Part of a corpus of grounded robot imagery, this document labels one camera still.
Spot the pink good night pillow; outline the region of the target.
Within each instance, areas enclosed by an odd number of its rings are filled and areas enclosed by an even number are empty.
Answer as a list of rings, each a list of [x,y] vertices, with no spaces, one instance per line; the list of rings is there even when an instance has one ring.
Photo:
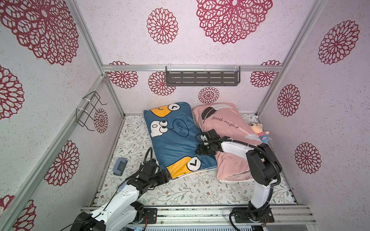
[[[202,132],[215,130],[221,138],[228,137],[255,146],[270,141],[270,132],[264,131],[260,123],[245,122],[235,104],[216,103],[197,106],[193,109],[193,115]],[[215,157],[219,181],[237,183],[252,180],[246,156],[222,150],[217,152]]]

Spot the blue cartoon pillow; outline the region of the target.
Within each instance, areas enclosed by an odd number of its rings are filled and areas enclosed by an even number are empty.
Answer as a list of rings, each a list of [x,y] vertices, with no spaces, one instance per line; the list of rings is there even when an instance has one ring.
[[[196,153],[199,142],[195,136],[201,129],[188,103],[144,110],[143,116],[157,161],[172,179],[217,167],[215,157]]]

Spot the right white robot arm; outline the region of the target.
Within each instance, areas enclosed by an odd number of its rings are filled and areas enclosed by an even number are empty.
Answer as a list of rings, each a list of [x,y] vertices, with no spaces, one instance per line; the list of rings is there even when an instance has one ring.
[[[249,202],[249,211],[269,208],[273,189],[281,183],[281,164],[266,143],[252,145],[243,141],[220,137],[215,130],[195,135],[198,142],[196,153],[214,156],[217,152],[231,153],[248,161],[255,189]]]

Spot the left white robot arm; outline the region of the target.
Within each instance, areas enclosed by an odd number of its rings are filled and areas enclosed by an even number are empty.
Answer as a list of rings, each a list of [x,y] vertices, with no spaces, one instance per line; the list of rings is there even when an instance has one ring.
[[[90,213],[81,212],[72,223],[71,230],[120,231],[130,223],[147,221],[144,205],[138,199],[170,179],[170,173],[161,169],[154,159],[147,161],[119,186],[109,202]]]

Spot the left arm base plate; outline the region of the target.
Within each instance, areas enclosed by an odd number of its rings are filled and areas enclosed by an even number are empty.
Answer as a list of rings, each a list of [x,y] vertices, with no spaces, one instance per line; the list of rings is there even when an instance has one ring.
[[[158,216],[157,208],[142,208],[137,211],[136,224],[156,224]]]

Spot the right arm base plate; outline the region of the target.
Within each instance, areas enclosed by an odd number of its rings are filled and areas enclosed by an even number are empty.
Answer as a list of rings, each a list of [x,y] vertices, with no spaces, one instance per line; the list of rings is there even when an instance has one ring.
[[[252,211],[253,208],[234,208],[232,216],[235,218],[236,223],[273,223],[273,217],[270,207]]]

